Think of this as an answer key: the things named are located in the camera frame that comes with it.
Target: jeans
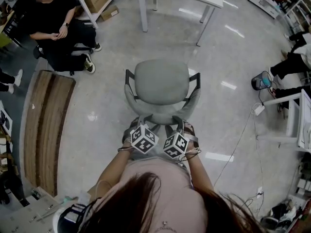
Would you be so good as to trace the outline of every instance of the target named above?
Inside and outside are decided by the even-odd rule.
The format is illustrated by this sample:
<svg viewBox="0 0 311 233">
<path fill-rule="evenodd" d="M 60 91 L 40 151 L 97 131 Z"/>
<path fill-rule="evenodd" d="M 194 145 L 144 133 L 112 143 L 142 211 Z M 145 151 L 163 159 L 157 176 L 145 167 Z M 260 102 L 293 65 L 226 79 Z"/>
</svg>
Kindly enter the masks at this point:
<svg viewBox="0 0 311 233">
<path fill-rule="evenodd" d="M 0 68 L 0 91 L 8 91 L 9 87 L 7 85 L 4 85 L 4 83 L 14 83 L 15 78 L 7 75 L 6 73 L 3 73 Z"/>
<path fill-rule="evenodd" d="M 71 55 L 72 48 L 76 43 L 94 48 L 95 36 L 94 28 L 86 26 L 82 21 L 72 19 L 65 38 L 56 41 L 50 39 L 38 41 L 38 44 L 43 48 L 49 64 L 55 71 L 82 71 L 86 56 Z"/>
<path fill-rule="evenodd" d="M 303 62 L 301 55 L 297 53 L 289 53 L 286 60 L 270 68 L 270 70 L 273 76 L 278 75 L 280 79 L 284 79 L 287 74 L 310 71 Z"/>
<path fill-rule="evenodd" d="M 279 98 L 283 98 L 283 97 L 287 97 L 293 94 L 300 93 L 302 89 L 304 89 L 307 95 L 311 98 L 311 87 L 310 86 L 300 86 L 297 88 L 285 89 L 285 90 L 276 89 L 276 98 L 279 99 Z M 299 99 L 295 99 L 294 101 L 299 105 Z M 282 103 L 282 108 L 288 109 L 288 106 L 289 106 L 288 101 Z"/>
<path fill-rule="evenodd" d="M 296 42 L 291 50 L 291 53 L 293 53 L 297 48 L 300 48 L 307 44 L 305 39 L 303 38 L 303 35 L 306 33 L 308 32 L 298 32 L 297 34 L 293 34 L 290 36 L 290 40 Z"/>
</svg>

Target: hand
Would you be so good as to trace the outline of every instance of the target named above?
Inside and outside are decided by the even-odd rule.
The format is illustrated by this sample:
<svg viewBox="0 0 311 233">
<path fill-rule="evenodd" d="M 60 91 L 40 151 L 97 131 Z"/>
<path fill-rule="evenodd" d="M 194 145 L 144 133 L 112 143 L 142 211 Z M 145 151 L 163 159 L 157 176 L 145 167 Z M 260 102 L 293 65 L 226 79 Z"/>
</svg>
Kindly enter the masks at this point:
<svg viewBox="0 0 311 233">
<path fill-rule="evenodd" d="M 58 38 L 57 38 L 58 35 L 59 35 L 58 33 L 51 33 L 50 34 L 50 39 L 53 40 L 53 41 L 56 41 L 56 40 L 58 40 Z"/>
<path fill-rule="evenodd" d="M 65 25 L 63 25 L 59 29 L 59 35 L 58 35 L 57 39 L 65 38 L 67 36 L 67 34 L 68 34 L 68 28 Z"/>
</svg>

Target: chair armrest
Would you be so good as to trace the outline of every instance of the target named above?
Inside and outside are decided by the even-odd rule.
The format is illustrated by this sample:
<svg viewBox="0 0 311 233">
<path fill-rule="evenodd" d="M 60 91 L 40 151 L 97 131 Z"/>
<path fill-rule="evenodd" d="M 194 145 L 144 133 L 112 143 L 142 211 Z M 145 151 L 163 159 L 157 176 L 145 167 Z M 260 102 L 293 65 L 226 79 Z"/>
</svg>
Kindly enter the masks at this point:
<svg viewBox="0 0 311 233">
<path fill-rule="evenodd" d="M 135 75 L 130 70 L 127 69 L 125 71 L 125 84 L 127 84 L 130 87 L 132 95 L 133 95 L 133 97 L 134 97 L 134 99 L 136 101 L 136 99 L 140 99 L 140 98 L 138 96 L 134 95 L 134 92 L 133 92 L 132 87 L 130 85 L 130 78 L 135 80 Z"/>
<path fill-rule="evenodd" d="M 196 74 L 194 74 L 193 76 L 191 76 L 189 78 L 189 81 L 194 81 L 196 80 L 196 87 L 194 88 L 194 90 L 192 91 L 191 95 L 189 96 L 189 98 L 185 98 L 183 101 L 186 102 L 184 106 L 186 106 L 192 96 L 192 94 L 197 90 L 201 88 L 201 74 L 198 72 Z"/>
<path fill-rule="evenodd" d="M 191 76 L 189 78 L 190 82 L 194 81 L 194 80 L 196 80 L 196 87 L 195 87 L 195 89 L 201 88 L 201 74 L 199 72 L 194 74 L 193 76 Z"/>
<path fill-rule="evenodd" d="M 125 71 L 125 83 L 128 84 L 131 87 L 131 85 L 130 85 L 130 78 L 132 80 L 135 80 L 135 75 L 130 70 L 127 69 Z"/>
</svg>

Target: bracelet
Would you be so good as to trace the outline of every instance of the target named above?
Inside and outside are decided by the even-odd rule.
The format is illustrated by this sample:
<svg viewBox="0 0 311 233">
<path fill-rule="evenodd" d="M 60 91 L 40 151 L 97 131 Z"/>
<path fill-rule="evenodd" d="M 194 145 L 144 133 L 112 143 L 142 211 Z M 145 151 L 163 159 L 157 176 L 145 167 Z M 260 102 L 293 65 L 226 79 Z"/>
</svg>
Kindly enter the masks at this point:
<svg viewBox="0 0 311 233">
<path fill-rule="evenodd" d="M 194 149 L 191 149 L 191 150 L 185 152 L 185 154 L 198 154 L 198 153 L 201 153 L 200 148 L 194 148 Z"/>
<path fill-rule="evenodd" d="M 195 149 L 189 150 L 189 151 L 187 151 L 187 152 L 185 153 L 185 155 L 186 155 L 186 154 L 191 154 L 191 155 L 193 155 L 193 156 L 191 156 L 190 158 L 187 158 L 186 156 L 183 156 L 183 157 L 181 157 L 181 159 L 178 158 L 178 160 L 179 160 L 180 162 L 188 161 L 188 160 L 194 158 L 195 156 L 197 156 L 197 155 L 198 155 L 199 153 L 201 153 L 201 152 L 202 152 L 202 151 L 201 151 L 199 148 L 195 148 Z"/>
<path fill-rule="evenodd" d="M 121 150 L 131 150 L 133 147 L 122 147 L 118 149 L 118 152 Z"/>
</svg>

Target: tiled floor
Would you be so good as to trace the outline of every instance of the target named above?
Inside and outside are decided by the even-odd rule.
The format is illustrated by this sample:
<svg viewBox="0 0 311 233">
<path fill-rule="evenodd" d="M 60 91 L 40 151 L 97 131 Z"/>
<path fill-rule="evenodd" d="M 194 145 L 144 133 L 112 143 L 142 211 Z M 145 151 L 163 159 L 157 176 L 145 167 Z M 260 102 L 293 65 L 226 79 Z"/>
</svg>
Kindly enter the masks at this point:
<svg viewBox="0 0 311 233">
<path fill-rule="evenodd" d="M 262 186 L 261 160 L 261 215 L 287 196 L 297 166 L 298 152 L 279 150 L 277 144 L 258 142 L 259 158 L 250 116 L 252 105 L 259 101 L 250 80 L 277 64 L 281 49 L 290 49 L 283 36 L 286 30 L 247 0 L 225 0 L 238 8 L 224 3 L 211 34 L 197 47 L 202 27 L 198 15 L 204 5 L 192 0 L 158 1 L 155 12 L 152 0 L 147 0 L 147 33 L 141 30 L 138 0 L 115 0 L 120 14 L 99 22 L 97 40 L 103 49 L 92 55 L 96 73 L 75 74 L 77 85 L 59 152 L 59 195 L 75 196 L 89 189 L 121 146 L 122 133 L 136 116 L 125 100 L 125 70 L 134 71 L 143 60 L 170 58 L 201 72 L 202 93 L 189 122 L 200 139 L 201 160 L 212 182 L 217 181 L 216 190 L 242 199 L 256 195 Z M 237 88 L 223 86 L 222 81 Z M 299 80 L 289 75 L 284 83 L 297 86 Z M 261 98 L 270 99 L 265 91 Z M 271 106 L 256 118 L 256 130 L 279 133 L 285 123 Z M 205 158 L 206 152 L 231 155 L 234 150 L 234 161 L 224 170 L 225 161 Z M 261 202 L 262 197 L 253 202 L 253 211 Z"/>
</svg>

